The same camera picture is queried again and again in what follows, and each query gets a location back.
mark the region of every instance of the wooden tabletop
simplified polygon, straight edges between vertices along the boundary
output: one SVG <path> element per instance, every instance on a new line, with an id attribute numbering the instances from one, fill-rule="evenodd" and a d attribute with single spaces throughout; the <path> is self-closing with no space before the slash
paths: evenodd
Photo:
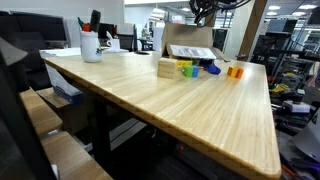
<path id="1" fill-rule="evenodd" d="M 240 61 L 216 62 L 220 75 L 178 73 L 157 77 L 160 54 L 81 56 L 46 63 L 196 150 L 249 179 L 278 179 L 281 168 L 265 68 Z M 229 78 L 229 66 L 244 69 Z"/>
<path id="2" fill-rule="evenodd" d="M 67 132 L 43 140 L 42 146 L 61 180 L 112 179 Z"/>
<path id="3" fill-rule="evenodd" d="M 62 120 L 33 89 L 30 88 L 20 93 L 20 97 L 34 129 L 40 137 L 61 128 Z"/>

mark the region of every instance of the desk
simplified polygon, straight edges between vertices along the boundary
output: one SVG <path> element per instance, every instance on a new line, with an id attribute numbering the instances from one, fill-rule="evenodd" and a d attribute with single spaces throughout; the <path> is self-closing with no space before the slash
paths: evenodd
<path id="1" fill-rule="evenodd" d="M 250 179 L 278 179 L 281 168 L 265 68 L 216 62 L 220 75 L 157 77 L 160 53 L 47 58 L 60 73 Z M 244 69 L 229 78 L 229 66 Z"/>
<path id="2" fill-rule="evenodd" d="M 39 137 L 61 128 L 62 120 L 33 89 L 20 93 L 20 97 Z"/>
<path id="3" fill-rule="evenodd" d="M 153 41 L 151 39 L 138 39 L 141 42 L 142 45 L 142 51 L 152 51 L 153 48 Z"/>
<path id="4" fill-rule="evenodd" d="M 58 166 L 61 180 L 112 179 L 67 132 L 43 140 L 42 146 L 49 161 Z"/>

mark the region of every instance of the workstation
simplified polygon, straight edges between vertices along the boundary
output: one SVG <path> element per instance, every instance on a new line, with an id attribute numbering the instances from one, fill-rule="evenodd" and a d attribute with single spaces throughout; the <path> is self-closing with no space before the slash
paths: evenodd
<path id="1" fill-rule="evenodd" d="M 13 169 L 27 179 L 317 179 L 319 4 L 296 4 L 315 7 L 283 23 L 267 15 L 281 3 L 219 0 L 201 11 L 201 2 L 177 2 L 193 24 L 172 17 L 169 2 L 121 1 L 118 21 L 95 3 L 73 18 L 1 13 L 0 23 L 18 22 L 0 32 L 1 133 L 15 144 L 1 148 L 10 162 L 1 179 L 21 178 Z M 149 12 L 136 15 L 143 26 L 126 18 L 134 9 Z M 58 28 L 27 31 L 20 16 Z M 310 25 L 295 32 L 302 19 Z"/>

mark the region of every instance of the pen holder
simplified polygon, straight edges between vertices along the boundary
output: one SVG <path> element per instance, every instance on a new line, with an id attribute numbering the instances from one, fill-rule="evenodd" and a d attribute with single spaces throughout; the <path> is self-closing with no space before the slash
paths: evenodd
<path id="1" fill-rule="evenodd" d="M 100 62 L 102 50 L 96 32 L 81 31 L 81 56 L 85 62 Z"/>

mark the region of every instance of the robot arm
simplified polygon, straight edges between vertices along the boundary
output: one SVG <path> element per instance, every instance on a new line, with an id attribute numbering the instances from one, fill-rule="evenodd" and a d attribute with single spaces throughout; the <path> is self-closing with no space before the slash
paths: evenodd
<path id="1" fill-rule="evenodd" d="M 239 8 L 251 0 L 190 0 L 189 5 L 192 13 L 196 16 L 195 23 L 198 27 L 203 27 L 200 25 L 200 21 L 211 15 L 215 14 L 217 11 L 221 10 L 231 10 Z"/>

